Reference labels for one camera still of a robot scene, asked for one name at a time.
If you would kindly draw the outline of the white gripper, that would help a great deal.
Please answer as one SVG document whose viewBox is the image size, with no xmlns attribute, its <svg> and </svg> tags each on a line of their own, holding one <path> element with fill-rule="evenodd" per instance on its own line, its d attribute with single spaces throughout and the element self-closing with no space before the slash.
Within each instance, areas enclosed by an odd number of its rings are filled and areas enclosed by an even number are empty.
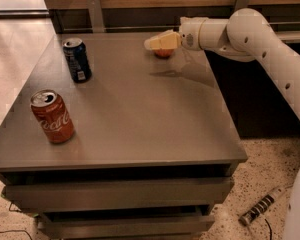
<svg viewBox="0 0 300 240">
<path fill-rule="evenodd" d="M 144 47 L 147 50 L 173 50 L 182 44 L 188 50 L 199 51 L 200 31 L 206 20 L 206 17 L 181 17 L 180 35 L 173 30 L 167 30 L 145 40 Z"/>
</svg>

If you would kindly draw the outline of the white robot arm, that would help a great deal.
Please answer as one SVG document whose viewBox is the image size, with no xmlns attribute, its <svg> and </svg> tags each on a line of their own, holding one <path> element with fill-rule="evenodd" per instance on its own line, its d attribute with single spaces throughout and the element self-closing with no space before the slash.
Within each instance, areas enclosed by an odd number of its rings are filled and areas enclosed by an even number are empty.
<svg viewBox="0 0 300 240">
<path fill-rule="evenodd" d="M 286 45 L 258 11 L 242 8 L 228 19 L 181 19 L 177 32 L 167 30 L 144 41 L 153 52 L 212 51 L 225 58 L 257 61 L 300 121 L 300 55 Z M 292 185 L 282 240 L 300 240 L 300 169 Z"/>
</svg>

